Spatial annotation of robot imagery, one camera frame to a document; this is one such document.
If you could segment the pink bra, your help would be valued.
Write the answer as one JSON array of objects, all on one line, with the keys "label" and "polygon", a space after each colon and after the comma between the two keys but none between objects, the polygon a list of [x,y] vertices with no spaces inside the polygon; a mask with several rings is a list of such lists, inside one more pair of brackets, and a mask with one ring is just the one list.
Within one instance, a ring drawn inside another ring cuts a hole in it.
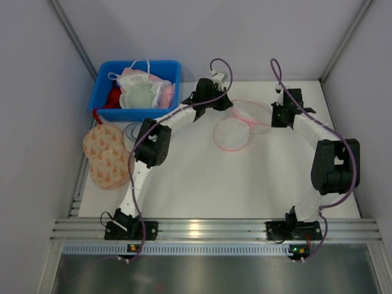
[{"label": "pink bra", "polygon": [[175,84],[165,85],[159,99],[159,108],[167,109],[170,107],[172,99],[175,95]]}]

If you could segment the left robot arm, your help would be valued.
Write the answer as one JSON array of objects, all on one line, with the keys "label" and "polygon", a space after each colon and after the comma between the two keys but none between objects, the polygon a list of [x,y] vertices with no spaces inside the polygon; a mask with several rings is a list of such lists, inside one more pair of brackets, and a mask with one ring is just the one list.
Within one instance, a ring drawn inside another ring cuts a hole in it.
[{"label": "left robot arm", "polygon": [[168,156],[171,136],[180,128],[201,118],[209,108],[224,111],[233,106],[224,86],[227,75],[212,74],[211,78],[199,79],[196,89],[169,114],[157,119],[146,118],[131,151],[134,160],[131,182],[124,200],[116,210],[113,222],[130,230],[141,219],[141,206],[146,187],[154,169],[163,164]]}]

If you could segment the pink-trimmed mesh laundry bag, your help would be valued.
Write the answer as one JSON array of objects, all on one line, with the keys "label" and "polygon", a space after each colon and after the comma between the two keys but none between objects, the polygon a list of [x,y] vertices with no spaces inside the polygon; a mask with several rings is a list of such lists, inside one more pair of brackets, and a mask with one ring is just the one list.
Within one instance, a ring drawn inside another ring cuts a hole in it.
[{"label": "pink-trimmed mesh laundry bag", "polygon": [[253,135],[271,128],[272,107],[260,102],[235,99],[227,115],[215,126],[213,139],[223,151],[243,149]]}]

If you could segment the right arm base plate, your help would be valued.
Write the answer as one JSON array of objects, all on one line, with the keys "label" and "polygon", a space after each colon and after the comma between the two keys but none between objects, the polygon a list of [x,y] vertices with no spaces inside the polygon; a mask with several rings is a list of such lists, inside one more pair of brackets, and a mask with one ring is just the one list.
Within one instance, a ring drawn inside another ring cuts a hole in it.
[{"label": "right arm base plate", "polygon": [[289,224],[287,221],[269,221],[266,224],[269,241],[282,244],[284,241],[320,241],[322,232],[318,221]]}]

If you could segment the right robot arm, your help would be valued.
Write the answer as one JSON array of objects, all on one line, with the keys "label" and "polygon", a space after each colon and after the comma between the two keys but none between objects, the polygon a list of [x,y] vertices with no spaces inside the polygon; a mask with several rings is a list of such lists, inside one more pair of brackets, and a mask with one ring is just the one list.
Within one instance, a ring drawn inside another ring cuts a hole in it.
[{"label": "right robot arm", "polygon": [[305,108],[300,88],[276,87],[271,126],[291,128],[314,149],[311,188],[289,215],[299,222],[319,219],[319,212],[346,201],[360,183],[360,143],[346,139],[319,121],[315,110]]}]

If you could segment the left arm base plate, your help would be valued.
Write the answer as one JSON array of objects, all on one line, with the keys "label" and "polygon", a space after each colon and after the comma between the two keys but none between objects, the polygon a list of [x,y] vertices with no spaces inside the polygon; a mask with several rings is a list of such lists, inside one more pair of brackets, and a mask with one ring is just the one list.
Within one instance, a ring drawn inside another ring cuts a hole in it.
[{"label": "left arm base plate", "polygon": [[156,221],[145,221],[145,229],[142,222],[136,220],[130,227],[125,228],[123,225],[110,221],[106,224],[104,240],[109,241],[154,241],[157,238],[159,223]]}]

